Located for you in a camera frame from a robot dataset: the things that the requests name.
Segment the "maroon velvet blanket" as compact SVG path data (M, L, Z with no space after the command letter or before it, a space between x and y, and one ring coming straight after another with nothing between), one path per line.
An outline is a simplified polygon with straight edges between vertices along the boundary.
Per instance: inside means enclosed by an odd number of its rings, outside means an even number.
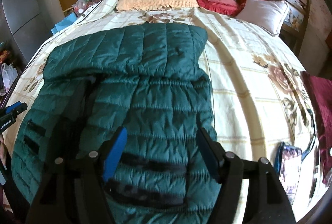
M323 183L331 184L331 80L312 76L306 71L301 78L314 108L319 138Z

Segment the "white plastic bag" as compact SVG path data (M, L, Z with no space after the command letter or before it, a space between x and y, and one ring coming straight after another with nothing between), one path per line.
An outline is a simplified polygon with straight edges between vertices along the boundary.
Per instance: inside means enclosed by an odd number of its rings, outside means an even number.
M16 68L14 68L12 65L7 65L3 63L1 65L1 74L5 90L6 92L9 92L11 86L13 85L13 82L18 77L18 72Z

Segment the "white pillow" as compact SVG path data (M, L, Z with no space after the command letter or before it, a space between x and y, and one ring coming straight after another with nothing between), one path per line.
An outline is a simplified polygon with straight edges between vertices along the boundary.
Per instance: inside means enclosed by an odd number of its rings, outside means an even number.
M284 1L247 0L237 19L257 25L272 36L278 36L289 6Z

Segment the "wooden chair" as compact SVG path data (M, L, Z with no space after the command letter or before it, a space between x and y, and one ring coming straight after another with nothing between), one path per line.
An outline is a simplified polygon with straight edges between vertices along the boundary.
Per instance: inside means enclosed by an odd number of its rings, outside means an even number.
M302 48L311 10L311 0L280 0L288 5L289 11L281 27L279 37L298 56Z

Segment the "floral checked bedspread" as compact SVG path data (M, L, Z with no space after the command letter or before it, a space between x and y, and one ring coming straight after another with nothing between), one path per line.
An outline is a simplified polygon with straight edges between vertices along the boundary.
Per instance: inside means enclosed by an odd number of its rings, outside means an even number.
M302 150L294 203L302 219L328 189L322 179L315 112L301 78L304 67L277 36L252 23L202 8L119 11L118 0L104 0L91 13L46 40L34 54L9 99L28 105L4 134L13 154L20 125L43 86L43 70L54 48L80 36L143 23L180 23L201 27L208 41L199 67L212 85L214 141L249 161L273 162L281 142Z

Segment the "red heart cushion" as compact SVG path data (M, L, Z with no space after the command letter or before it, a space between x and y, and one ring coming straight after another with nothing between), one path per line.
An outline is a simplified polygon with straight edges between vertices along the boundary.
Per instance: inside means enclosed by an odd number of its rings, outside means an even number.
M196 0L199 7L231 17L241 11L240 5L234 0Z

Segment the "grey refrigerator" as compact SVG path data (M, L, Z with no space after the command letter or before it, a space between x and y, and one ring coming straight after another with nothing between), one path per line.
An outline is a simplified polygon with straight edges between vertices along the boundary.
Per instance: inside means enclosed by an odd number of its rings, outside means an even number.
M1 0L5 18L23 60L29 62L52 36L38 0Z

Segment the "blue paper bag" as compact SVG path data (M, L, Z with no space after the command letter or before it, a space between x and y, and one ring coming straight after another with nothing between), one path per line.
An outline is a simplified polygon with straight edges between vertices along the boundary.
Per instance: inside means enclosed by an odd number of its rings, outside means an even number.
M77 16L75 13L70 13L68 16L66 16L63 20L59 21L54 25L54 27L51 29L51 32L53 35L60 32L64 28L69 27L77 20Z

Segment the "dark green quilted jacket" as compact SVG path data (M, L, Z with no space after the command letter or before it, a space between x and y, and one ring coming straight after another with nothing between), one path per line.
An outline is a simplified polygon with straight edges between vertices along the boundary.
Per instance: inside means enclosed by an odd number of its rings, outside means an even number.
M12 154L29 223L79 223L79 160L119 127L127 143L104 188L115 223L207 223L220 191L196 143L201 128L217 138L207 41L201 27L143 23L54 48Z

